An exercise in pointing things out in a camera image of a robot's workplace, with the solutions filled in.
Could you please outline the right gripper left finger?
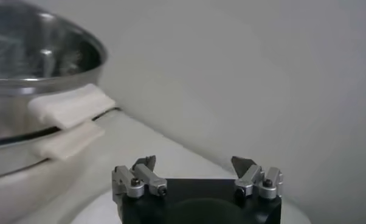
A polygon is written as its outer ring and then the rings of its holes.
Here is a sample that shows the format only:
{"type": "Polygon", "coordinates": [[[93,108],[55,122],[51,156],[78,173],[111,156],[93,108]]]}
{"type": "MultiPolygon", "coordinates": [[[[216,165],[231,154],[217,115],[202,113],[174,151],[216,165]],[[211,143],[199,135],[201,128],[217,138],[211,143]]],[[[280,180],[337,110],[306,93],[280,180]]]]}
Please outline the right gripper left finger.
{"type": "Polygon", "coordinates": [[[127,196],[138,199],[147,192],[157,197],[167,195],[167,180],[154,173],[156,156],[139,158],[129,169],[126,166],[115,166],[111,172],[112,199],[115,203],[127,196]]]}

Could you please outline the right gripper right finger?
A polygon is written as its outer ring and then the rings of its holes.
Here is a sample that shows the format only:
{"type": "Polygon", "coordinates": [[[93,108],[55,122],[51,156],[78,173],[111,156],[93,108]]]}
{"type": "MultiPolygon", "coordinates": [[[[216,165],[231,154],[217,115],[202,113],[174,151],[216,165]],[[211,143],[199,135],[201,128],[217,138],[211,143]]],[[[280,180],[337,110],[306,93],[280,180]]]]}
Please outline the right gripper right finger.
{"type": "Polygon", "coordinates": [[[234,181],[235,196],[247,198],[258,194],[265,200],[282,198],[283,174],[277,167],[270,167],[267,172],[252,159],[233,156],[231,163],[238,176],[234,181]]]}

